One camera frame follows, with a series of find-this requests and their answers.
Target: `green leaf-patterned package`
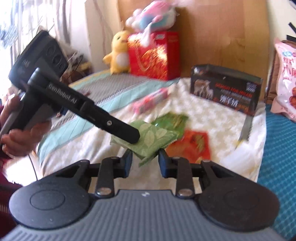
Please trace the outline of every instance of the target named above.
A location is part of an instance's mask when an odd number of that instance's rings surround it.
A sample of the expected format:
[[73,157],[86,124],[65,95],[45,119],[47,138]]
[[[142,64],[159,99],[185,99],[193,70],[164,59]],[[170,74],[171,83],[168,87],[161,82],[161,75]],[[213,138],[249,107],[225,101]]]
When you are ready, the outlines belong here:
[[163,116],[157,117],[151,124],[169,131],[177,132],[177,138],[180,139],[184,135],[187,120],[188,116],[186,115],[178,115],[169,112]]
[[151,161],[157,156],[160,148],[166,148],[170,143],[177,140],[177,133],[169,131],[142,120],[136,120],[130,124],[140,132],[140,139],[136,144],[130,144],[116,136],[111,137],[110,144],[118,144],[131,149],[140,159],[139,166]]

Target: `pink snack bag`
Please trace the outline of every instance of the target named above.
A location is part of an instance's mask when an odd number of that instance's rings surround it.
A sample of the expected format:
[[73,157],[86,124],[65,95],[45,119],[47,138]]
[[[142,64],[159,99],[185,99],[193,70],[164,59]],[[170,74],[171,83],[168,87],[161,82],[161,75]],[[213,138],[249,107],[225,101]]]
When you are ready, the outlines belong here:
[[282,113],[296,122],[296,49],[278,39],[275,48],[281,58],[281,66],[276,85],[277,97],[272,102],[271,112]]
[[149,109],[154,108],[158,103],[168,97],[168,88],[160,88],[158,91],[153,92],[144,98],[134,102],[131,109],[136,114],[142,114]]

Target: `pink plush toy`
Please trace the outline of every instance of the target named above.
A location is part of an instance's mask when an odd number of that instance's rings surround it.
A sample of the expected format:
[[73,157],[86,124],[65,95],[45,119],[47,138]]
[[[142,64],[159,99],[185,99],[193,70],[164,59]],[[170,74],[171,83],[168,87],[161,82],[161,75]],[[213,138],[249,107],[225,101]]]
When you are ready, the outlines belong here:
[[150,44],[150,34],[171,28],[176,20],[175,7],[166,1],[153,1],[146,8],[136,9],[133,16],[126,20],[126,25],[136,32],[143,32],[141,45]]

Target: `finger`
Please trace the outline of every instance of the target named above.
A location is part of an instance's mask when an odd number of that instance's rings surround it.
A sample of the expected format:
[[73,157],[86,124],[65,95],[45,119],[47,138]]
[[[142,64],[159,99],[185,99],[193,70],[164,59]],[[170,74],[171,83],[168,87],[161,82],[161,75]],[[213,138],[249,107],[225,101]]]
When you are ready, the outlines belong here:
[[36,124],[30,131],[11,130],[9,137],[16,143],[21,145],[36,144],[41,141],[44,134],[46,134],[51,128],[51,122]]
[[20,152],[20,151],[12,150],[12,149],[9,149],[6,145],[2,146],[2,151],[6,155],[8,155],[10,158],[25,157],[30,153],[30,152]]
[[26,155],[28,152],[34,149],[33,144],[20,145],[19,143],[11,140],[8,135],[4,135],[1,138],[1,141],[5,145],[5,149],[9,150],[8,153],[14,156]]
[[38,123],[31,129],[31,136],[42,138],[47,132],[50,131],[51,126],[52,126],[51,121]]
[[9,117],[12,111],[16,110],[20,104],[19,96],[12,96],[5,104],[3,111],[0,115],[0,124],[4,125],[5,121]]
[[38,143],[42,138],[39,136],[31,136],[31,131],[22,131],[18,129],[11,130],[8,135],[13,142],[16,142],[20,145]]

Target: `wooden headboard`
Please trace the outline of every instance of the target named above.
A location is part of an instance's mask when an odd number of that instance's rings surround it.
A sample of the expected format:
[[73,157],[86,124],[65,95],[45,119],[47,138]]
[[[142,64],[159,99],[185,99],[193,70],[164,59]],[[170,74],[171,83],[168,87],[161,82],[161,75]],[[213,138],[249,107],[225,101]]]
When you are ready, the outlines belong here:
[[[118,0],[122,21],[151,0]],[[215,64],[264,79],[268,74],[269,27],[266,0],[175,0],[182,76],[195,64]]]

